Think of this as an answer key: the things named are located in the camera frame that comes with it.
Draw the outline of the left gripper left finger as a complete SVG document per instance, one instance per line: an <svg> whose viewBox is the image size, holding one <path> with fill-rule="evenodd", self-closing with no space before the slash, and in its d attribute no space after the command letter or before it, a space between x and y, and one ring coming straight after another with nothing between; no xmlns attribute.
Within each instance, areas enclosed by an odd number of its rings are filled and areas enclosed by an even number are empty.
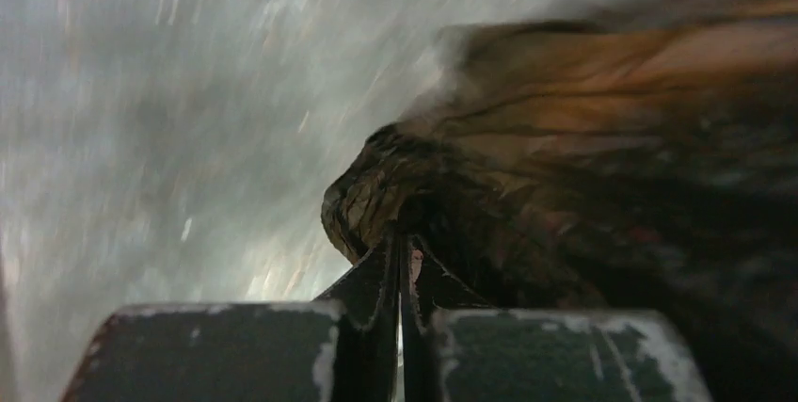
<svg viewBox="0 0 798 402"><path fill-rule="evenodd" d="M67 401L390 401L398 259L385 240L305 302L138 304L91 338Z"/></svg>

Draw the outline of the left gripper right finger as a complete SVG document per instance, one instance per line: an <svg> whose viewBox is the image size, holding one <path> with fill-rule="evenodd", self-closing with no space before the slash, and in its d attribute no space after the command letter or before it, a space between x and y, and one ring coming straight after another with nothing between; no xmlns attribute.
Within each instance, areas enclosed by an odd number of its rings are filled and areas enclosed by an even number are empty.
<svg viewBox="0 0 798 402"><path fill-rule="evenodd" d="M689 348L649 311L490 306L417 234L400 248L408 401L708 401Z"/></svg>

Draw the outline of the black trash bag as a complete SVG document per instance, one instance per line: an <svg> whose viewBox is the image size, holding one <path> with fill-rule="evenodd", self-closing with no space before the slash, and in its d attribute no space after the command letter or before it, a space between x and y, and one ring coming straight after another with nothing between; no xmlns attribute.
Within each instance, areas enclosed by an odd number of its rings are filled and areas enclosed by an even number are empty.
<svg viewBox="0 0 798 402"><path fill-rule="evenodd" d="M416 233L494 305L657 310L716 400L795 400L797 0L460 32L455 88L327 189L332 245Z"/></svg>

